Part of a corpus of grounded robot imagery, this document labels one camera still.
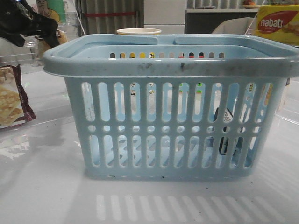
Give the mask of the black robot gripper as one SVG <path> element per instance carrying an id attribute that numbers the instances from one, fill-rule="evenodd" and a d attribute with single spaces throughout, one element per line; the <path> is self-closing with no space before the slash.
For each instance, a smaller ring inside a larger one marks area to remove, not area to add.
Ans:
<path id="1" fill-rule="evenodd" d="M 17 47 L 25 44 L 24 37 L 41 37 L 51 48 L 59 45 L 58 24 L 52 18 L 37 13 L 25 0 L 0 2 L 0 37 Z"/>

